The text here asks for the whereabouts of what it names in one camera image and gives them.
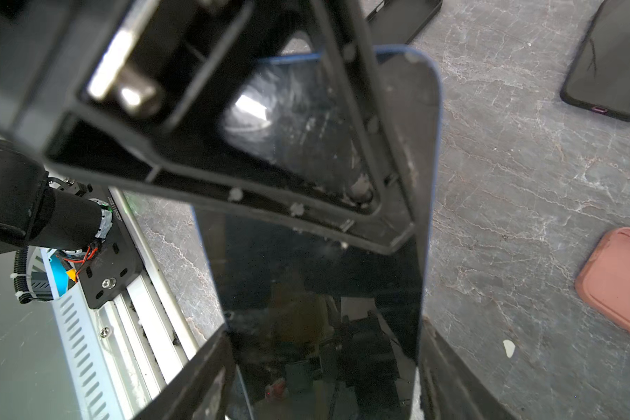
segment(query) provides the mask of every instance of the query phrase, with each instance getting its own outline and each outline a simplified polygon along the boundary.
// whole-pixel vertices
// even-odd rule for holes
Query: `black mounting plate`
[[[112,207],[112,227],[103,246],[91,263],[86,264],[78,274],[86,303],[89,308],[98,309],[125,290],[142,273],[143,264],[109,190],[91,184],[87,188],[89,192],[84,194],[84,198],[97,198]],[[108,278],[115,279],[115,285],[103,288],[103,280]]]

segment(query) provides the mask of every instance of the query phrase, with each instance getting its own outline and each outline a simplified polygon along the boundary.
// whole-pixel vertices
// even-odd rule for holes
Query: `black phone case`
[[[579,49],[577,50],[576,54],[574,55],[574,60],[572,60],[572,64],[570,65],[570,69],[569,72],[567,73],[567,77],[565,78],[564,83],[562,84],[562,88],[560,89],[560,98],[563,100],[563,102],[579,107],[579,108],[583,108],[585,110],[591,111],[593,113],[597,113],[599,115],[606,115],[608,117],[612,117],[612,118],[616,118],[617,120],[621,120],[621,121],[627,121],[630,122],[630,114],[629,113],[624,113],[624,112],[619,112],[617,110],[612,110],[608,107],[602,107],[602,109],[605,109],[606,112],[597,112],[594,111],[593,108],[595,107],[599,107],[598,104],[590,104],[588,102],[585,101],[580,101],[579,99],[569,96],[569,94],[567,93],[567,84],[570,81],[570,78],[572,77],[572,73],[574,71],[574,67],[576,66],[576,62],[578,61],[578,58],[581,56],[581,54],[583,54],[583,50],[586,47],[586,42],[588,41],[588,37],[590,37],[590,34],[593,32],[593,28],[595,27],[595,24],[597,23],[597,18],[599,18],[600,13],[602,12],[602,9],[604,8],[604,5],[607,4],[609,0],[605,0],[602,2],[602,4],[600,5],[600,7],[597,9],[597,12],[595,13],[595,15],[593,16],[593,19],[590,21],[590,25],[588,27],[588,30],[586,31],[586,35],[583,37],[583,39],[581,40],[581,43],[579,45]]]

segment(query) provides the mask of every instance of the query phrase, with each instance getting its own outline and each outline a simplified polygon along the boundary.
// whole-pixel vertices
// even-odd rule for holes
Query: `metal screw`
[[[124,65],[114,83],[121,108],[133,118],[149,118],[163,104],[163,88],[155,80],[141,74],[130,64]]]
[[[294,217],[294,216],[302,216],[303,212],[305,212],[306,209],[301,203],[292,203],[292,205],[289,207],[289,211],[291,212],[292,217]]]
[[[117,284],[117,279],[115,279],[114,277],[110,277],[103,280],[103,282],[101,283],[101,286],[103,287],[103,289],[112,289],[116,284]]]
[[[238,188],[238,187],[234,187],[229,191],[229,196],[227,198],[228,201],[230,202],[239,202],[243,199],[243,190]]]

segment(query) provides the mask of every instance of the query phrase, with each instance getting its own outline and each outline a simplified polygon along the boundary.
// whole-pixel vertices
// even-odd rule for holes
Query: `smartphone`
[[[420,137],[437,156],[434,66],[408,46],[376,48],[376,58],[398,95],[388,97],[407,93],[412,115],[433,122]],[[261,60],[218,129],[236,151],[359,200],[365,170],[325,65],[317,54]],[[416,237],[387,256],[230,213],[197,208],[196,219],[254,418],[410,417],[423,293]]]
[[[630,121],[630,0],[605,0],[572,63],[567,104]]]
[[[443,0],[383,0],[366,17],[373,45],[410,44]]]

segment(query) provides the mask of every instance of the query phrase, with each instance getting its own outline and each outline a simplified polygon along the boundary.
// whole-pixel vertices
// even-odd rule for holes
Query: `black plastic holder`
[[[387,13],[395,16],[395,2],[404,1],[388,2],[387,11],[379,10],[371,25],[380,24]],[[145,120],[87,93],[111,40],[136,4],[61,3],[67,14],[61,14],[60,31],[48,40],[46,65],[0,131],[77,180],[283,224],[376,253],[395,252],[411,237],[409,169],[387,116],[369,25],[355,0],[230,1],[215,13],[194,0],[161,0],[128,57],[167,90],[163,110]],[[426,21],[421,16],[420,24],[411,25],[412,33]],[[372,193],[363,205],[323,193],[309,180],[233,150],[216,132],[219,116],[235,100],[256,60],[277,55],[298,31],[323,52],[330,84],[353,127],[353,144]],[[192,43],[202,58],[187,56],[195,65],[175,77],[182,69],[170,62],[183,63],[178,54]],[[234,188],[243,190],[241,201],[229,200]],[[302,214],[294,214],[294,204],[303,205]],[[388,216],[395,219],[388,222]]]

